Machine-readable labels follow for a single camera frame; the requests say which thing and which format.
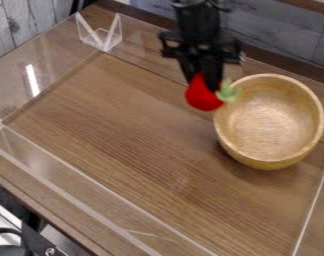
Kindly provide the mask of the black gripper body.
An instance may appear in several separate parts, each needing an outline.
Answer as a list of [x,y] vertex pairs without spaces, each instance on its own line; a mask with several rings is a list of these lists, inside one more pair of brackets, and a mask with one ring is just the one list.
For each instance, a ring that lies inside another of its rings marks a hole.
[[245,61],[241,41],[225,29],[218,30],[214,38],[205,42],[186,41],[178,31],[162,31],[158,39],[161,54],[166,58],[212,55],[222,57],[226,64],[240,65]]

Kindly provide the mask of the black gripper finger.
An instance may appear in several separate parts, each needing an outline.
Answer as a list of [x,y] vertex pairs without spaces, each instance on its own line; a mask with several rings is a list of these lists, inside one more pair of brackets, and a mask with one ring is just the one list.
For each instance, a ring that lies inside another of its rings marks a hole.
[[214,58],[202,61],[202,71],[206,86],[212,92],[218,89],[224,77],[224,63]]
[[198,61],[193,57],[181,56],[178,62],[186,81],[190,82],[200,71]]

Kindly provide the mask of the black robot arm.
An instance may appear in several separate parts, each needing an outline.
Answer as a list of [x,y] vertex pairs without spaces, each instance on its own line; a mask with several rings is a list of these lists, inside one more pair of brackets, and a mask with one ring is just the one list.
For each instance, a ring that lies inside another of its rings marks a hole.
[[221,27],[221,13],[229,9],[218,0],[171,0],[171,7],[177,30],[158,34],[161,54],[178,61],[188,81],[201,73],[214,92],[224,79],[224,66],[244,62],[241,42]]

